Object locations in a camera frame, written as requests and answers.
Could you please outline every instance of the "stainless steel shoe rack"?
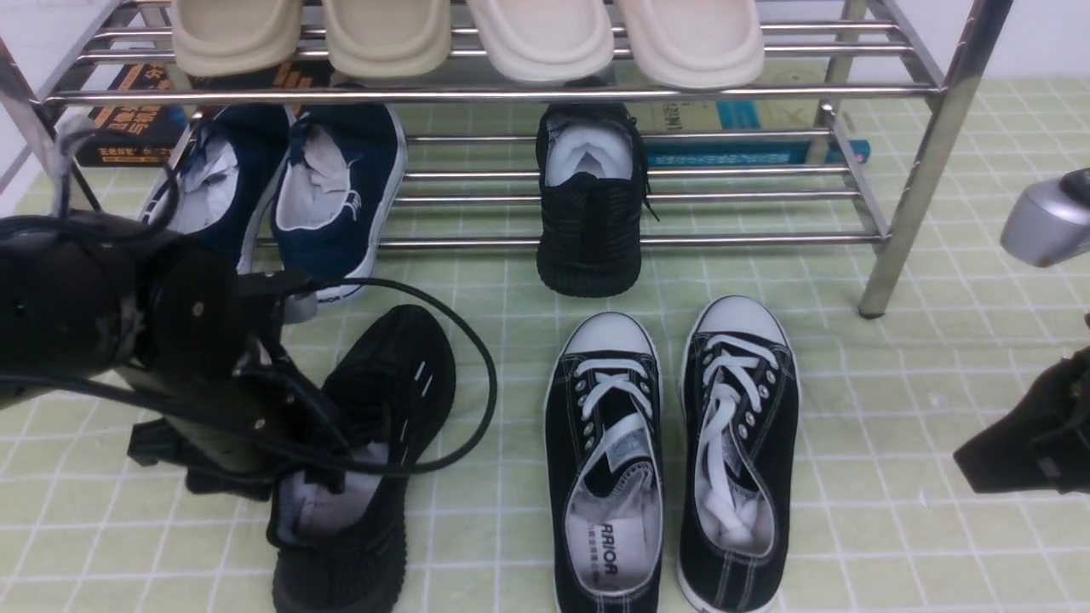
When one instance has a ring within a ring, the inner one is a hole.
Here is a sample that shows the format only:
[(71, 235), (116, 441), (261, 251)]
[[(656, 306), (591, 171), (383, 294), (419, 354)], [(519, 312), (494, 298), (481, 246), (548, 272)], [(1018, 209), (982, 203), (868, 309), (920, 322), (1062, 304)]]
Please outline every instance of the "stainless steel shoe rack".
[[(901, 274), (909, 251), (923, 223), (940, 178), (949, 159), (954, 142), (976, 96), (984, 68), (995, 48), (1014, 0), (974, 0), (970, 9), (965, 31), (958, 43), (953, 61), (943, 71), (922, 44), (895, 0), (845, 0), (841, 17), (821, 22), (780, 22), (762, 26), (768, 45), (770, 59), (818, 57), (828, 58), (826, 79), (821, 83), (763, 86), (751, 85), (720, 92), (686, 92), (662, 87), (649, 88), (602, 88), (562, 89), (510, 84), (504, 88), (482, 88), (471, 86), (408, 89), (368, 87), (365, 91), (339, 89), (263, 89), (263, 91), (195, 91), (189, 87), (189, 80), (173, 65), (170, 49), (170, 28), (166, 0), (126, 0), (117, 3), (105, 15), (102, 23), (88, 31), (84, 40), (73, 48), (65, 62), (43, 88), (34, 92), (27, 84), (0, 40), (0, 103), (15, 120), (20, 131), (29, 144), (31, 151), (50, 168), (53, 158), (53, 124), (68, 107), (90, 107), (99, 105), (182, 105), (194, 108), (199, 105), (229, 105), (243, 103), (271, 104), (347, 104), (358, 101), (400, 104), (444, 104), (474, 103), (591, 103), (591, 101), (653, 101), (681, 99), (758, 99), (794, 97), (821, 99), (814, 127), (806, 130), (788, 131), (720, 131), (710, 133), (645, 133), (650, 141), (690, 140), (701, 142), (744, 140), (798, 140), (811, 142), (808, 164), (804, 166), (772, 166), (751, 168), (699, 168), (699, 169), (652, 169), (651, 178), (662, 179), (766, 179), (771, 182), (786, 178), (839, 176), (843, 189), (821, 190), (751, 190), (736, 191), (722, 189), (718, 192), (663, 193), (655, 191), (651, 196), (654, 205), (689, 204), (693, 202), (715, 204), (736, 203), (786, 203), (841, 200), (853, 204), (859, 213), (861, 228), (858, 231), (837, 232), (784, 232), (741, 235), (691, 235), (649, 236), (647, 247), (692, 247), (712, 249), (731, 245), (828, 245), (828, 244), (872, 244), (876, 252), (876, 263), (868, 281), (860, 313), (865, 317), (881, 316), (886, 309), (894, 286)], [(134, 26), (136, 15), (143, 16), (143, 26)], [(324, 29), (304, 27), (295, 60), (325, 61), (327, 52), (322, 48)], [(477, 58), (486, 61), (485, 52), (476, 39), (472, 27), (456, 27), (455, 39), (459, 44), (451, 51), (453, 58)], [(623, 26), (615, 26), (617, 37), (615, 57), (630, 59)], [(835, 40), (823, 43), (800, 43), (800, 37), (826, 35)], [(881, 35), (879, 41), (862, 41)], [(121, 41), (152, 41), (155, 48), (117, 48)], [(906, 83), (857, 83), (849, 81), (848, 73), (857, 57), (894, 57), (904, 61), (910, 75)], [(175, 91), (137, 92), (94, 92), (86, 91), (90, 71), (99, 64), (156, 63), (164, 64), (171, 72)], [(850, 151), (850, 144), (837, 111), (840, 100), (846, 98), (922, 98), (929, 104), (932, 117), (923, 134), (916, 163), (908, 177), (900, 202), (892, 220), (882, 214), (873, 192), (853, 156), (847, 156), (843, 165), (824, 164), (829, 143), (836, 143), (843, 151)], [(419, 144), (474, 144), (474, 143), (532, 143), (533, 134), (510, 134), (500, 136), (455, 136), (443, 134), (410, 134), (409, 141)], [(175, 152), (175, 160), (181, 151)], [(533, 181), (536, 170), (525, 171), (473, 171), (473, 172), (409, 172), (407, 181)], [(98, 206), (86, 181), (76, 176), (82, 191), (92, 207)], [(536, 195), (487, 195), (487, 196), (402, 196), (398, 206), (444, 206), (444, 205), (534, 205)], [(439, 250), (439, 249), (508, 249), (532, 247), (536, 237), (497, 238), (412, 238), (383, 241), (387, 250)]]

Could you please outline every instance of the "green tile floor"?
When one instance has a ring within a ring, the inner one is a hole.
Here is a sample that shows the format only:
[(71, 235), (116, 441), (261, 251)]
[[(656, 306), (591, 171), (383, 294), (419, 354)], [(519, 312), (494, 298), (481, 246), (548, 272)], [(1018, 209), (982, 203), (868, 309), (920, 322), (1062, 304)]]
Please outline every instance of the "green tile floor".
[[(847, 110), (872, 141), (868, 173), (888, 211), (924, 108), (856, 101)], [(541, 108), (400, 111), (411, 133), (531, 133)], [(532, 156), (532, 147), (504, 145), (420, 148), (411, 157), (417, 169), (525, 169)], [(652, 333), (673, 380), (699, 310), (737, 292), (777, 313), (802, 371), (791, 555), (777, 610), (1090, 611), (1087, 500), (978, 497), (950, 460), (1040, 370), (1090, 338), (1082, 323), (1090, 257), (1036, 271), (997, 244), (1024, 187), (1085, 166), (1090, 82), (985, 83), (879, 322), (855, 312), (874, 260), (863, 247), (651, 253), (633, 290), (601, 301), (553, 295), (528, 253), (384, 255), (377, 274), (453, 305), (493, 349), (502, 380), (499, 412), (481, 446), (411, 483), (409, 572), (398, 610), (555, 611), (541, 413), (562, 339), (591, 313), (626, 311)], [(110, 211), (132, 213), (153, 175), (96, 170), (89, 178)], [(22, 211), (43, 211), (48, 189), (39, 180)], [(847, 203), (663, 205), (658, 214), (662, 223), (649, 223), (649, 231), (858, 228)], [(533, 235), (537, 224), (532, 206), (407, 208), (393, 213), (388, 236)], [(287, 342), (320, 378), (399, 300), (371, 290), (291, 328)], [(433, 457), (465, 440), (485, 393), (468, 341), (453, 340), (461, 386)], [(671, 570), (663, 574), (661, 610), (673, 612), (688, 610), (673, 573), (682, 483), (675, 398), (665, 413)], [(137, 417), (62, 394), (0, 412), (0, 610), (271, 611), (267, 505), (192, 496), (179, 471), (126, 461), (128, 429)]]

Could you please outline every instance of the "slipper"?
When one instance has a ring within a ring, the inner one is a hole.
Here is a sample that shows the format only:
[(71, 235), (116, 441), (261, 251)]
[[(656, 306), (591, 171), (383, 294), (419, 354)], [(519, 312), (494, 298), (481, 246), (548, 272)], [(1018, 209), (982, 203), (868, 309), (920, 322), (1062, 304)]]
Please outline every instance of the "slipper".
[(574, 81), (613, 61), (613, 25), (602, 0), (465, 3), (492, 65), (512, 81)]
[(616, 0), (632, 58), (652, 81), (686, 89), (751, 83), (764, 71), (754, 0)]
[(303, 0), (174, 0), (178, 67), (193, 76), (254, 72), (299, 46)]
[(329, 62), (356, 77), (425, 74), (450, 55), (450, 0), (323, 0)]

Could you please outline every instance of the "white shoelace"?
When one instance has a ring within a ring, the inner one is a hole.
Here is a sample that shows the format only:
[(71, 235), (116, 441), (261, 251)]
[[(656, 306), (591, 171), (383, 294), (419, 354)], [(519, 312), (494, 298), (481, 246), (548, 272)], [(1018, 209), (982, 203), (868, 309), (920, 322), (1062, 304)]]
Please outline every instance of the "white shoelace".
[[(588, 371), (601, 371), (601, 370), (629, 370), (639, 374), (641, 377), (646, 378), (647, 371), (643, 368), (640, 362), (635, 360), (620, 360), (620, 359), (606, 359), (606, 360), (585, 360), (583, 363), (576, 368), (574, 376), (583, 376)], [(643, 414), (646, 419), (652, 418), (651, 410), (651, 399), (647, 398), (647, 394), (651, 393), (651, 388), (646, 383), (640, 383), (637, 386), (634, 383), (628, 380), (628, 375), (625, 373), (619, 374), (605, 374), (601, 372), (594, 373), (595, 384), (594, 387), (588, 394), (579, 397), (579, 406), (582, 408), (582, 420), (586, 422), (586, 426), (583, 428), (583, 436), (590, 436), (586, 440), (584, 449), (590, 450), (594, 447), (594, 437), (591, 433), (594, 432), (594, 423), (592, 423), (591, 416), (594, 414), (594, 407), (597, 406), (598, 401), (602, 400), (603, 396), (613, 389), (625, 392), (629, 394), (635, 404), (640, 406)], [(586, 384), (580, 381), (576, 384), (576, 392), (584, 392), (586, 389)]]
[[(703, 382), (707, 385), (715, 377), (719, 369), (735, 375), (741, 383), (742, 390), (750, 401), (751, 410), (761, 413), (763, 407), (761, 401), (768, 397), (768, 389), (763, 385), (758, 385), (744, 369), (755, 369), (760, 364), (759, 358), (731, 356), (727, 352), (727, 347), (737, 347), (768, 361), (772, 369), (778, 369), (776, 357), (767, 349), (748, 342), (740, 338), (727, 335), (717, 335), (708, 339), (704, 346), (705, 350), (714, 350), (719, 347), (719, 353), (704, 368)], [(770, 378), (770, 383), (775, 383), (775, 375)], [(735, 417), (738, 402), (742, 399), (741, 394), (726, 383), (715, 383), (712, 385), (711, 407), (704, 412), (704, 428), (701, 431), (700, 443), (697, 448), (698, 458), (705, 457), (708, 482), (711, 490), (704, 497), (704, 506), (723, 526), (726, 539), (731, 543), (748, 544), (753, 541), (753, 526), (756, 524), (759, 501), (749, 500), (736, 503), (730, 491), (730, 482), (727, 478), (726, 461), (723, 455), (723, 436), (727, 434), (730, 422)], [(739, 436), (747, 437), (744, 425), (740, 426)]]

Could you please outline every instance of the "black canvas sneaker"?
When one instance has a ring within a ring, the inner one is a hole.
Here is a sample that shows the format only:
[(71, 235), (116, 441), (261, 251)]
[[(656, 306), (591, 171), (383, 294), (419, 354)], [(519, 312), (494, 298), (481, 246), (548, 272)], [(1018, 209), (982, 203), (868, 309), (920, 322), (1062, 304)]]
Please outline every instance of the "black canvas sneaker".
[(640, 277), (647, 156), (625, 105), (550, 106), (537, 130), (537, 168), (542, 283), (577, 298), (632, 287)]
[(693, 327), (680, 384), (681, 591), (703, 613), (771, 610), (787, 560), (799, 419), (784, 329), (760, 302), (720, 298)]
[(545, 400), (561, 613), (658, 609), (661, 407), (658, 358), (643, 327), (620, 313), (583, 322)]
[[(356, 460), (413, 464), (453, 405), (453, 352), (425, 309), (396, 306), (367, 328), (322, 390), (349, 421)], [(335, 495), (303, 472), (277, 483), (268, 529), (279, 549), (276, 610), (392, 611), (405, 573), (407, 484), (349, 473)]]

